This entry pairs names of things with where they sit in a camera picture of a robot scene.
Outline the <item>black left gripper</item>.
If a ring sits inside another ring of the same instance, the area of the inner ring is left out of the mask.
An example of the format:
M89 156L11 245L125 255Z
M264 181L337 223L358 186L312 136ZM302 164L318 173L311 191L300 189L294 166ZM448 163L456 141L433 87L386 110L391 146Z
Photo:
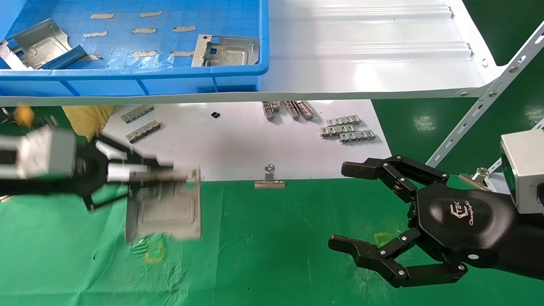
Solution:
M103 147L122 153L119 158L106 156ZM116 139L96 136L96 146L76 148L73 173L69 176L45 175L37 178L2 178L2 196L73 194L84 198L87 211L93 212L125 200L130 187L106 182L171 182L190 180L190 170L161 164L154 156L144 156Z

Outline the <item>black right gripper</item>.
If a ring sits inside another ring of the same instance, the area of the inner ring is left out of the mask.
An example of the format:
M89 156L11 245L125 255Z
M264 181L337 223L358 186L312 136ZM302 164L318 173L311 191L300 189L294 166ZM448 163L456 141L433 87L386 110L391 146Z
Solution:
M375 271L395 288L456 283L468 272L463 263L501 268L501 243L517 217L508 195L451 188L445 185L447 173L402 155L344 162L341 174L380 180L404 203L414 202L410 223L414 228L381 247L340 235L329 237L328 247L351 255L357 267ZM413 181L425 187L418 190ZM405 267L396 262L416 245L439 263Z

